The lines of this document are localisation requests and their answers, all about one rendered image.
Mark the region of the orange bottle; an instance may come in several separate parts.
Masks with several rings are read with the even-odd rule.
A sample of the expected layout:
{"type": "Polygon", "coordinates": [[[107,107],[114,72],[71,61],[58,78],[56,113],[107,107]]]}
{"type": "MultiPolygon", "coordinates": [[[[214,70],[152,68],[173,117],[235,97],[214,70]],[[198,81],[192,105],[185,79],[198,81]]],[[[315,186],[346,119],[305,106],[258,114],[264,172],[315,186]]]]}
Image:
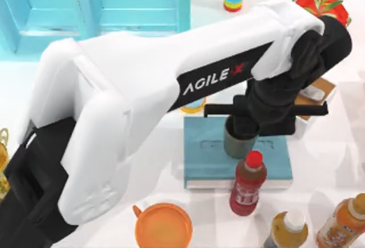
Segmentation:
{"type": "Polygon", "coordinates": [[[365,232],[365,193],[343,200],[317,233],[317,248],[350,248],[365,232]]]}

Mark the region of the red plant pot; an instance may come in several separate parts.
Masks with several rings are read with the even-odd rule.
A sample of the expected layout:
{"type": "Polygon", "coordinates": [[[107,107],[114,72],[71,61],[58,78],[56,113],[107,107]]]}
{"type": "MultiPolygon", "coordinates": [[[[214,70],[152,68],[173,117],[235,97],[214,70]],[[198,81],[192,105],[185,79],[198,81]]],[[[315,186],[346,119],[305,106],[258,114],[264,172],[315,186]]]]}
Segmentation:
{"type": "Polygon", "coordinates": [[[343,6],[342,0],[293,0],[316,17],[329,16],[337,19],[342,25],[348,27],[352,21],[349,13],[343,6]]]}

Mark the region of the orange cup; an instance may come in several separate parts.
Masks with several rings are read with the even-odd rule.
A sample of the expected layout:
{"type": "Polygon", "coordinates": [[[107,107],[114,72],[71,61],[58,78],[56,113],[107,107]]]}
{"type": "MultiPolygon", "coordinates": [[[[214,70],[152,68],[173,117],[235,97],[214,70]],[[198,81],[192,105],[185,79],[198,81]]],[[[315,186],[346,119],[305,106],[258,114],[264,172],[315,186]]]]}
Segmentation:
{"type": "Polygon", "coordinates": [[[133,205],[132,209],[139,248],[188,248],[193,226],[184,209],[172,203],[156,203],[145,210],[133,205]]]}

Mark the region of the golden trophy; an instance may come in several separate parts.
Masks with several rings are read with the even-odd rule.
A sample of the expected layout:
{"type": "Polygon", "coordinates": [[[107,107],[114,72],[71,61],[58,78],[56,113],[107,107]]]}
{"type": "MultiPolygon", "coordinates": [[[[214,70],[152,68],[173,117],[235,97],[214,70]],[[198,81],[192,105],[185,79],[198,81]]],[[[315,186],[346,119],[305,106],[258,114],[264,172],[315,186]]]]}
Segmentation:
{"type": "Polygon", "coordinates": [[[0,202],[3,201],[10,185],[5,176],[5,168],[9,163],[9,154],[7,151],[7,143],[9,140],[9,131],[7,128],[0,130],[0,202]]]}

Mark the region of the light blue rack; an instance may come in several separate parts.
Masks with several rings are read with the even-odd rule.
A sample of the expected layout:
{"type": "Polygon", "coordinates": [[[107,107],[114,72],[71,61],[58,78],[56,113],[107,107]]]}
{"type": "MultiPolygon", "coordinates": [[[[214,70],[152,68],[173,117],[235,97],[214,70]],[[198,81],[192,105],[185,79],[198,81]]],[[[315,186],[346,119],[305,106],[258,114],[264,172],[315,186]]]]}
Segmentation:
{"type": "Polygon", "coordinates": [[[0,0],[0,60],[33,60],[53,41],[190,28],[190,0],[0,0]]]}

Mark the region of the blue book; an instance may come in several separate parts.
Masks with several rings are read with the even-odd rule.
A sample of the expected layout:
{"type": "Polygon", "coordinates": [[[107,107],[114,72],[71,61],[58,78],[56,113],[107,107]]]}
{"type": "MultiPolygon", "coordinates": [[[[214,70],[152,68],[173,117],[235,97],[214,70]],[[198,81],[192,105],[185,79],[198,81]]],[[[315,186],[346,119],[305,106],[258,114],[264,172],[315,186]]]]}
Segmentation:
{"type": "MultiPolygon", "coordinates": [[[[238,160],[225,153],[224,122],[224,117],[184,118],[185,189],[232,188],[238,160]]],[[[259,137],[253,149],[263,154],[267,167],[267,178],[262,189],[288,189],[293,175],[286,137],[259,137]]]]}

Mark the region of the red bottle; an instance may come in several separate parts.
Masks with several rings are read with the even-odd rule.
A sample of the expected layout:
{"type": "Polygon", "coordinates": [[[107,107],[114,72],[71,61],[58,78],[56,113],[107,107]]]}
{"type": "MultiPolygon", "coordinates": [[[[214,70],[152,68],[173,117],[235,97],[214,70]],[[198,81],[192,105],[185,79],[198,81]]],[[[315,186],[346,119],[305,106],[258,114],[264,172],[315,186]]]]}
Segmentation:
{"type": "Polygon", "coordinates": [[[229,205],[238,216],[249,216],[257,206],[259,190],[265,182],[267,169],[263,155],[259,151],[250,151],[246,159],[241,160],[235,170],[235,179],[230,193],[229,205]]]}

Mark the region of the brown bottle with white cap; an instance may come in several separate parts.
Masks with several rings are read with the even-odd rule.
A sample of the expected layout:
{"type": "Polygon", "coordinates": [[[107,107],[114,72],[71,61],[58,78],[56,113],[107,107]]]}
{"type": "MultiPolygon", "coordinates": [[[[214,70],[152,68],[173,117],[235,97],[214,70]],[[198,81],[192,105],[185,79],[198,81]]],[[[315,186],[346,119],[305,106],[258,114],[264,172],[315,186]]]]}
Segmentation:
{"type": "Polygon", "coordinates": [[[277,214],[261,248],[300,248],[309,234],[306,218],[299,210],[277,214]]]}

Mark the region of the brown and white box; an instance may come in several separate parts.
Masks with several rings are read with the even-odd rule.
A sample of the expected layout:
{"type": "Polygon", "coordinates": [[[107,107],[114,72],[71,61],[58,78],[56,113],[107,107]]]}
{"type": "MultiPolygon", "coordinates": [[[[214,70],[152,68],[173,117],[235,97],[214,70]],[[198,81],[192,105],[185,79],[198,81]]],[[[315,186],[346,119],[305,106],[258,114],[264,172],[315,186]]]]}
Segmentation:
{"type": "MultiPolygon", "coordinates": [[[[324,78],[317,79],[311,85],[324,91],[324,98],[321,101],[313,101],[301,95],[300,92],[295,100],[296,105],[322,105],[324,102],[328,104],[331,101],[331,98],[336,90],[336,85],[324,78]]],[[[295,122],[295,134],[293,134],[293,136],[296,139],[301,139],[305,135],[305,132],[311,127],[311,125],[317,119],[321,118],[323,118],[323,116],[297,116],[295,122]]]]}

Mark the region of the yellow round cup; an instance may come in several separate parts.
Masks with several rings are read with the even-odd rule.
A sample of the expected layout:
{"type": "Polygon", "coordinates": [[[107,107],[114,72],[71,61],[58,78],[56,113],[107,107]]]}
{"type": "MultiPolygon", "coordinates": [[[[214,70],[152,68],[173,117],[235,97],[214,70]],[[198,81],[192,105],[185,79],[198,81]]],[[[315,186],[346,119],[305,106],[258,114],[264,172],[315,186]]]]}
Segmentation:
{"type": "Polygon", "coordinates": [[[187,104],[186,106],[181,107],[180,110],[188,114],[194,114],[201,112],[204,109],[205,104],[206,104],[206,98],[204,97],[190,104],[187,104]]]}

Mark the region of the grey cup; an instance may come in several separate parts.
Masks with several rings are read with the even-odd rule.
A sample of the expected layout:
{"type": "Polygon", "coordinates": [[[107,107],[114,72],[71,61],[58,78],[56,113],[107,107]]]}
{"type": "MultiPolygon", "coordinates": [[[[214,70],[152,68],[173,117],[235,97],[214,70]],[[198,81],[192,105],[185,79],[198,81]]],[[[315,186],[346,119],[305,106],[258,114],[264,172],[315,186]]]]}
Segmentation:
{"type": "Polygon", "coordinates": [[[224,124],[224,150],[232,158],[243,159],[253,149],[257,136],[250,140],[235,139],[229,131],[230,117],[228,116],[224,124]]]}

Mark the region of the pale grey rounded box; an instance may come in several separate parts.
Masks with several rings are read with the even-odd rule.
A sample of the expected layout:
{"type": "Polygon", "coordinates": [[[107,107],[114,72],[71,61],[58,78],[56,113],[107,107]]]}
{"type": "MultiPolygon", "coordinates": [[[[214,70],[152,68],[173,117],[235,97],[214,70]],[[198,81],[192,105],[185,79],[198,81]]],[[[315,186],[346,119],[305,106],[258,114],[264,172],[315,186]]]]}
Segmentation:
{"type": "Polygon", "coordinates": [[[325,96],[325,92],[315,86],[310,85],[301,91],[301,95],[313,101],[321,101],[325,96]]]}

